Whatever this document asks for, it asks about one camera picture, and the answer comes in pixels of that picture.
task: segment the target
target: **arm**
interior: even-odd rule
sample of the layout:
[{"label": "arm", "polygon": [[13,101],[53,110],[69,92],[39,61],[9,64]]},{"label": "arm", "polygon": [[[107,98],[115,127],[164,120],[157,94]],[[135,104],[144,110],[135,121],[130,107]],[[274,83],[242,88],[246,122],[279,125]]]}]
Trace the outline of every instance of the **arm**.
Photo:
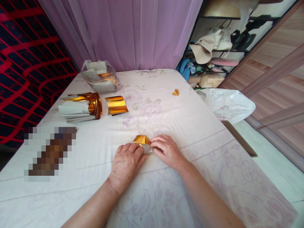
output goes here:
[{"label": "arm", "polygon": [[170,136],[157,136],[151,142],[153,152],[184,181],[203,227],[245,227],[197,168],[182,155]]},{"label": "arm", "polygon": [[147,159],[148,156],[142,153],[143,148],[137,143],[118,147],[108,179],[62,227],[103,227]]}]

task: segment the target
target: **white plastic bag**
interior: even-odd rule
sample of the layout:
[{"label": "white plastic bag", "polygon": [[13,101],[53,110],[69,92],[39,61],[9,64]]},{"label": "white plastic bag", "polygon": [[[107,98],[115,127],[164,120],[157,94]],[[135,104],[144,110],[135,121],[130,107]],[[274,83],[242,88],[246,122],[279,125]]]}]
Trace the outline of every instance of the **white plastic bag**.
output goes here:
[{"label": "white plastic bag", "polygon": [[219,120],[232,124],[247,118],[256,109],[256,105],[238,90],[203,89],[196,93]]}]

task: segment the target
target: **hand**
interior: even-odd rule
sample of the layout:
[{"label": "hand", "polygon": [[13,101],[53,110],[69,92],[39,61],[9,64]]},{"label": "hand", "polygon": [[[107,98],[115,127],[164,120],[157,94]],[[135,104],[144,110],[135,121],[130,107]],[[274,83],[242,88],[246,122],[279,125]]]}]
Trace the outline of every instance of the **hand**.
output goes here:
[{"label": "hand", "polygon": [[108,180],[114,190],[120,194],[125,192],[148,158],[147,155],[142,154],[143,148],[138,143],[127,143],[118,147]]},{"label": "hand", "polygon": [[169,167],[178,171],[188,160],[183,156],[171,136],[160,135],[151,139],[152,151]]}]

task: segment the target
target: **white sneaker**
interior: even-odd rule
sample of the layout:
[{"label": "white sneaker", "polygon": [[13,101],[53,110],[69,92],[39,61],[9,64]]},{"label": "white sneaker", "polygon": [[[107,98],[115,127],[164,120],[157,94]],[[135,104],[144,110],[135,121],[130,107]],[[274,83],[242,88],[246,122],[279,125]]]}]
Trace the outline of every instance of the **white sneaker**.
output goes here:
[{"label": "white sneaker", "polygon": [[208,30],[207,35],[214,35],[215,36],[215,46],[214,46],[215,50],[217,50],[216,48],[218,48],[221,37],[222,37],[221,31],[222,31],[222,29],[220,28],[220,26],[215,26],[215,27],[210,28]]},{"label": "white sneaker", "polygon": [[230,39],[230,29],[223,28],[221,31],[221,39],[219,45],[214,47],[214,50],[218,51],[229,51],[232,48],[232,43]]}]

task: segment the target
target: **plastic bag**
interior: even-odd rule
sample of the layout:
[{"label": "plastic bag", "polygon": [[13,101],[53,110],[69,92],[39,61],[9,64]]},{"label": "plastic bag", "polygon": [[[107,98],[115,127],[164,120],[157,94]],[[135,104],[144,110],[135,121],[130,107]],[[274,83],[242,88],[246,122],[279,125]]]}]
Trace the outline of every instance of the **plastic bag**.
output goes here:
[{"label": "plastic bag", "polygon": [[116,71],[108,61],[86,60],[79,75],[98,93],[115,92],[120,88]]},{"label": "plastic bag", "polygon": [[196,93],[219,120],[232,124],[247,118],[256,109],[256,105],[238,90],[203,89]]}]

